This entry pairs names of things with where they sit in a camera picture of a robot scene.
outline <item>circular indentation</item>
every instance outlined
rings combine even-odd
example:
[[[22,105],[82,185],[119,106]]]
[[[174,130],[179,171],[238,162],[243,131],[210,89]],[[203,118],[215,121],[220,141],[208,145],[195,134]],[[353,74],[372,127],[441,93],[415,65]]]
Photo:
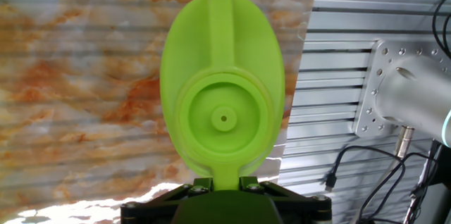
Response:
[[[313,198],[318,200],[318,201],[325,201],[325,200],[327,200],[328,197],[319,194],[319,195],[313,196]]]
[[[193,188],[191,188],[191,190],[193,192],[206,192],[208,189],[203,187],[203,186],[201,186],[201,185],[196,185]]]
[[[211,123],[217,130],[221,132],[228,132],[236,126],[237,114],[230,107],[218,107],[211,114]]]
[[[259,184],[248,184],[248,186],[246,186],[247,189],[250,190],[256,190],[256,189],[260,189],[260,185]]]
[[[211,75],[198,81],[182,97],[175,115],[193,158],[215,161],[224,156],[232,160],[251,158],[263,147],[252,147],[258,151],[249,150],[248,157],[240,153],[251,146],[266,146],[270,140],[267,133],[273,131],[270,106],[264,93],[243,77],[227,73]]]
[[[416,77],[413,73],[411,73],[409,70],[405,69],[405,68],[396,68],[396,71],[404,78],[409,79],[409,80],[416,80]]]
[[[390,122],[393,123],[403,123],[404,121],[400,120],[399,118],[394,118],[394,117],[383,117],[386,120],[389,120]]]

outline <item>black wire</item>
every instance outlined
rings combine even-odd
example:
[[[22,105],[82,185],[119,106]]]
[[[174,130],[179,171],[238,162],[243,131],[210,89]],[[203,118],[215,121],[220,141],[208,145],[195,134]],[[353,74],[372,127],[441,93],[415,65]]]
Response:
[[[441,143],[434,141],[431,146],[431,151],[429,153],[429,158],[428,158],[434,162],[434,165],[432,167],[433,170],[431,172],[431,165],[430,165],[430,163],[428,163],[428,165],[426,166],[425,172],[424,172],[426,179],[424,180],[424,182],[422,182],[420,185],[418,185],[416,187],[416,189],[418,189],[418,188],[424,189],[424,192],[419,198],[416,199],[416,201],[414,202],[414,205],[410,206],[411,214],[410,214],[410,216],[407,216],[408,224],[414,223],[421,213],[421,205],[422,205],[423,200],[428,191],[428,187],[432,183],[432,181],[435,177],[435,174],[437,173],[437,170],[438,170],[438,162],[435,159],[435,155],[440,151],[440,148],[441,148]]]
[[[390,172],[390,174],[377,186],[377,188],[375,188],[375,190],[373,190],[371,192],[371,194],[368,196],[368,198],[366,198],[366,201],[364,202],[364,204],[362,205],[362,207],[360,208],[360,214],[359,214],[359,219],[357,220],[357,223],[360,222],[360,220],[362,220],[362,215],[363,215],[363,210],[366,208],[366,206],[369,204],[369,202],[371,201],[371,199],[374,197],[374,195],[376,195],[376,193],[382,188],[382,186],[384,186],[389,179],[396,174],[396,172],[402,167],[402,172],[400,174],[400,176],[398,177],[398,179],[396,179],[395,183],[392,185],[392,187],[388,190],[387,194],[384,196],[382,202],[379,204],[379,207],[376,209],[376,211],[374,211],[374,213],[372,213],[368,218],[368,220],[374,220],[374,216],[378,215],[383,206],[385,205],[385,203],[387,202],[388,198],[390,197],[391,193],[393,192],[393,190],[396,188],[396,186],[400,183],[401,179],[404,176],[405,173],[405,162],[412,156],[419,156],[421,158],[426,158],[428,160],[432,160],[434,161],[434,163],[436,163],[436,160],[433,158],[433,156],[425,156],[423,154],[419,154],[419,153],[410,153],[407,154],[402,160],[401,162],[396,165],[392,171]],[[426,185],[429,185],[432,182],[432,178],[430,178],[428,180],[428,182],[426,183]]]
[[[341,159],[343,158],[343,155],[345,155],[345,153],[346,153],[348,150],[350,150],[350,149],[365,149],[365,150],[375,151],[375,152],[378,152],[378,153],[380,153],[380,154],[384,154],[384,155],[386,155],[386,156],[389,156],[389,157],[391,157],[391,158],[394,158],[394,159],[396,159],[396,160],[399,161],[399,162],[401,161],[401,159],[400,159],[399,157],[397,157],[396,155],[391,154],[391,153],[388,153],[388,152],[383,151],[383,150],[380,150],[380,149],[377,149],[377,148],[374,148],[374,147],[350,146],[350,147],[345,147],[345,148],[342,149],[341,152],[338,154],[338,156],[337,156],[337,158],[336,158],[336,160],[335,160],[335,166],[333,167],[332,171],[330,172],[331,174],[334,174],[334,175],[335,175],[335,174],[337,173],[337,169],[338,169],[338,166],[339,166],[340,163],[341,163]]]
[[[446,40],[447,29],[448,29],[448,21],[450,21],[451,13],[446,17],[445,23],[443,23],[443,46],[451,53],[450,48],[448,46],[448,41]]]
[[[404,174],[406,172],[406,166],[404,164],[404,160],[401,161],[401,163],[399,163],[391,172],[390,174],[371,192],[371,194],[368,196],[368,198],[366,198],[364,204],[362,205],[362,207],[360,208],[360,215],[359,215],[359,219],[362,219],[362,215],[363,215],[363,211],[364,209],[368,206],[369,202],[371,201],[371,199],[374,197],[374,195],[376,195],[376,193],[389,181],[389,179],[396,174],[396,171],[398,169],[400,169],[400,167],[402,167],[401,173],[398,176],[398,178],[396,179],[395,183],[393,183],[392,187],[388,190],[387,194],[385,195],[385,197],[383,198],[381,204],[379,205],[379,207],[376,209],[376,211],[371,214],[369,216],[369,219],[373,218],[374,216],[376,216],[383,208],[383,206],[385,205],[388,197],[392,194],[393,190],[396,188],[396,186],[401,182],[402,178],[404,177]]]
[[[422,157],[422,158],[429,159],[428,156],[425,156],[425,155],[423,155],[423,154],[419,154],[419,153],[410,153],[410,154],[407,154],[407,155],[402,159],[402,163],[405,163],[405,162],[407,161],[407,159],[409,159],[409,158],[412,157],[412,156],[420,156],[420,157]],[[396,173],[396,171],[397,171],[398,169],[400,169],[400,166],[401,166],[401,163],[398,164],[395,168],[393,168],[393,170],[391,171],[390,174],[393,174],[393,175],[394,175],[394,174]],[[371,214],[371,215],[369,216],[370,219],[373,218],[374,216],[378,215],[378,214],[381,212],[381,210],[382,210],[384,204],[385,204],[386,201],[388,200],[388,197],[391,195],[391,193],[393,192],[393,190],[394,190],[394,189],[396,188],[396,186],[399,184],[399,182],[400,182],[400,180],[402,179],[403,176],[404,176],[404,174],[401,174],[401,175],[399,176],[399,178],[396,180],[396,182],[392,185],[392,187],[388,190],[387,194],[386,194],[385,197],[383,198],[383,200],[382,200],[381,204],[379,205],[379,207],[377,208],[377,210],[374,211],[374,213]],[[386,183],[388,180],[389,180],[389,178],[388,178],[388,179],[387,179],[387,178],[384,179],[384,181],[382,181],[382,184]]]
[[[346,153],[348,150],[350,150],[350,149],[365,149],[365,150],[375,151],[375,152],[378,152],[378,153],[380,153],[380,154],[384,154],[384,155],[386,155],[386,156],[389,156],[389,157],[391,157],[391,158],[393,158],[393,159],[395,159],[395,160],[397,160],[397,161],[400,162],[400,164],[398,164],[398,166],[399,166],[399,167],[402,166],[402,172],[401,172],[401,175],[399,176],[399,178],[396,180],[396,182],[395,182],[395,184],[394,184],[394,187],[393,187],[393,188],[390,188],[390,194],[391,194],[391,192],[394,190],[394,188],[396,187],[396,185],[401,181],[402,176],[404,176],[404,174],[405,174],[405,169],[406,169],[406,167],[405,167],[405,164],[402,162],[402,160],[401,160],[398,156],[396,156],[396,155],[394,155],[394,154],[388,153],[388,152],[386,152],[386,151],[383,151],[383,150],[380,150],[380,149],[377,149],[377,148],[374,148],[374,147],[350,146],[350,147],[345,147],[344,149],[342,149],[342,150],[340,151],[340,153],[338,154],[338,156],[337,156],[337,158],[336,158],[336,160],[335,160],[335,166],[333,167],[332,171],[330,172],[331,174],[335,175],[335,174],[337,173],[338,166],[339,166],[340,163],[341,163],[341,159],[343,158],[343,156],[345,155],[345,153]],[[359,214],[359,219],[357,220],[357,223],[359,223],[360,220],[362,219],[363,210],[365,209],[366,205],[369,204],[369,202],[370,202],[371,199],[374,197],[374,195],[377,193],[377,191],[380,190],[382,186],[384,186],[384,184],[385,184],[385,183],[386,183],[386,182],[387,182],[387,181],[395,174],[395,172],[389,174],[388,177],[387,177],[387,178],[386,178],[379,186],[377,186],[377,188],[376,188],[374,191],[372,191],[371,195],[366,199],[365,203],[364,203],[364,204],[362,205],[362,207],[360,208],[360,214]]]
[[[351,149],[365,149],[365,150],[375,151],[375,152],[378,152],[378,153],[380,153],[380,154],[384,154],[384,155],[386,155],[386,156],[389,156],[389,157],[394,158],[395,160],[399,161],[399,163],[392,169],[392,171],[388,174],[388,176],[387,176],[387,177],[386,177],[386,178],[385,178],[385,179],[384,179],[384,180],[383,180],[383,181],[375,188],[375,190],[373,190],[373,191],[371,192],[371,194],[370,194],[370,195],[368,196],[368,198],[365,200],[364,204],[363,204],[362,207],[360,208],[359,218],[358,218],[358,220],[357,220],[357,223],[361,223],[362,220],[365,220],[365,221],[368,221],[368,220],[377,220],[377,221],[385,221],[385,222],[388,222],[388,223],[396,223],[396,224],[398,224],[399,222],[392,221],[392,220],[384,220],[384,219],[380,219],[380,218],[374,218],[374,216],[376,216],[377,214],[379,214],[379,213],[381,212],[381,210],[382,210],[382,208],[384,207],[384,205],[385,205],[386,201],[388,200],[389,196],[391,195],[391,193],[393,192],[393,190],[397,187],[397,185],[400,183],[401,179],[404,177],[405,170],[406,170],[406,167],[405,167],[405,164],[404,164],[404,163],[405,163],[405,162],[407,161],[407,159],[409,159],[411,156],[420,156],[420,157],[422,157],[422,158],[426,158],[426,159],[431,160],[431,161],[434,162],[434,165],[433,165],[433,172],[431,173],[431,175],[429,175],[429,174],[430,174],[429,168],[431,167],[431,165],[427,165],[427,166],[426,166],[426,167],[428,168],[427,170],[425,170],[426,182],[425,182],[423,185],[421,185],[421,186],[426,186],[425,192],[424,192],[423,195],[426,194],[427,186],[430,185],[430,183],[432,182],[433,176],[434,176],[435,173],[437,172],[437,161],[434,159],[434,156],[435,156],[435,153],[436,153],[436,149],[435,149],[436,146],[437,146],[437,145],[436,145],[435,142],[434,142],[434,143],[433,143],[433,146],[431,147],[431,152],[430,152],[430,155],[429,155],[429,156],[425,156],[425,155],[419,154],[419,153],[410,153],[410,154],[407,154],[403,159],[400,159],[399,157],[397,157],[397,156],[394,155],[394,154],[388,153],[388,152],[386,152],[386,151],[383,151],[383,150],[380,150],[380,149],[377,149],[377,148],[374,148],[374,147],[350,146],[350,147],[345,147],[344,149],[342,149],[342,150],[340,151],[340,153],[338,154],[336,160],[335,160],[335,166],[333,167],[333,169],[332,169],[332,171],[330,172],[330,174],[335,175],[335,174],[337,173],[338,166],[340,165],[343,156],[345,155],[345,153],[346,153],[348,150],[351,150]],[[364,210],[364,209],[366,208],[366,206],[369,204],[369,202],[371,201],[371,199],[373,199],[373,197],[376,195],[376,193],[377,193],[377,192],[378,192],[378,191],[379,191],[379,190],[380,190],[380,189],[381,189],[381,188],[389,181],[389,179],[390,179],[394,174],[396,174],[396,172],[397,172],[401,167],[402,167],[402,171],[401,171],[401,173],[400,173],[398,179],[396,179],[395,183],[394,183],[394,184],[392,185],[392,187],[388,190],[388,192],[387,192],[386,195],[384,196],[382,202],[379,204],[379,207],[376,209],[376,211],[375,211],[374,213],[372,213],[368,218],[362,218],[363,210]],[[424,197],[422,197],[422,198],[419,200],[419,205],[421,205],[421,202],[422,202],[423,200],[424,200]],[[420,211],[420,210],[421,210],[420,208],[416,208],[416,210],[415,210],[415,212],[414,212],[414,214],[413,214],[413,217],[414,217],[415,219],[418,217],[418,216],[417,216],[417,213],[418,213],[418,211]]]
[[[398,222],[398,221],[386,220],[386,219],[380,219],[380,218],[374,218],[372,220],[374,220],[374,221],[382,221],[382,222],[387,222],[387,223],[394,223],[394,224],[402,224],[401,222]]]
[[[432,33],[434,35],[435,40],[437,41],[438,46],[445,52],[446,56],[451,59],[451,51],[449,49],[446,49],[446,47],[443,45],[443,43],[440,41],[440,38],[438,38],[437,33],[437,15],[440,11],[440,8],[447,0],[441,0],[440,3],[437,5],[437,8],[435,9],[434,15],[432,17]]]

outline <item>reflective surface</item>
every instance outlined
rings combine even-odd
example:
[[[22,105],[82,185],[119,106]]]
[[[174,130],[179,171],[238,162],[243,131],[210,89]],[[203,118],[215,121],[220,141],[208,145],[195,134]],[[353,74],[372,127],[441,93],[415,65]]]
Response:
[[[192,182],[159,98],[166,34],[191,0],[0,1],[0,222],[113,223],[122,202]],[[276,180],[313,0],[252,1],[285,64],[282,130],[256,172]]]

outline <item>corrugated metal panel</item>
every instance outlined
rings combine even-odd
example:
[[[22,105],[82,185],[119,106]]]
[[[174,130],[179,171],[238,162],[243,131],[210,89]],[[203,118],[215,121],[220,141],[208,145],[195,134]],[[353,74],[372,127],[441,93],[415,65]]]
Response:
[[[362,139],[352,122],[369,52],[380,39],[433,40],[431,18],[440,0],[315,0],[304,45],[279,183],[297,193],[324,193],[324,175],[338,152],[349,145],[392,152],[396,135]],[[443,7],[451,11],[451,2]],[[411,151],[427,152],[428,135],[416,132]],[[348,152],[332,193],[334,223],[349,223],[392,160],[367,151]],[[409,205],[423,160],[407,164],[404,180],[380,214],[400,220]],[[368,211],[383,197],[376,196]]]

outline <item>cable connector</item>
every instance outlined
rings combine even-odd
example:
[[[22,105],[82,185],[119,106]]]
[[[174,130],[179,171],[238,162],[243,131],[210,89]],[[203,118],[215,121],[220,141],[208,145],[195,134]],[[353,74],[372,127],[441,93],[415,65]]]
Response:
[[[329,173],[327,175],[327,179],[326,179],[326,191],[332,192],[332,189],[334,188],[336,182],[337,182],[337,177],[335,176],[335,174]]]

